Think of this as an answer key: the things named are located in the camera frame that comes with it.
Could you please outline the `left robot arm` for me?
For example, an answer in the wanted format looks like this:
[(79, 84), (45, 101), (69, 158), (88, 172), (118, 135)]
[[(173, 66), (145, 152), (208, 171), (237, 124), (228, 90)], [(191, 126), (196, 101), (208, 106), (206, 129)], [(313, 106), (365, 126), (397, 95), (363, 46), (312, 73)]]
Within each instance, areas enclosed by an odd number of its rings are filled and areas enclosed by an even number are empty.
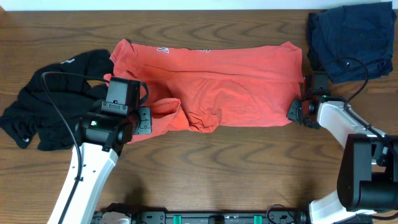
[(49, 223), (90, 223), (102, 189), (124, 145), (150, 134), (152, 118), (144, 106), (144, 82), (112, 77), (99, 109), (85, 113), (70, 130), (72, 160)]

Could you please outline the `red printed t-shirt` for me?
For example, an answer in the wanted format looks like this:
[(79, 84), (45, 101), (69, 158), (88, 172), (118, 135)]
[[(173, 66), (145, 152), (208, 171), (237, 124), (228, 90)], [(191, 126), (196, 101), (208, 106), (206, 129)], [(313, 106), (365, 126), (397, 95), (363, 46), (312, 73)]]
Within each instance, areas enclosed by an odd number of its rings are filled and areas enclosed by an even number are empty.
[(213, 132), (219, 126), (273, 127), (301, 95), (302, 51), (285, 42), (248, 49), (190, 50), (122, 40), (113, 75), (146, 84), (151, 136)]

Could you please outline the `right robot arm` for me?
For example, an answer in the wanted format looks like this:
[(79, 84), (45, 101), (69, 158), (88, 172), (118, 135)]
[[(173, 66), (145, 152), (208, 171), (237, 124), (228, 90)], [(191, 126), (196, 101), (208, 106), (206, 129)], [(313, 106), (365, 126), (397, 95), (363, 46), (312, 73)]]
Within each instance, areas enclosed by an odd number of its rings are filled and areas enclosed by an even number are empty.
[(397, 136), (374, 128), (347, 100), (333, 96), (327, 74), (304, 79), (304, 95), (293, 100), (287, 118), (312, 129), (325, 128), (344, 149), (336, 190), (310, 202), (299, 223), (372, 223), (397, 210)]

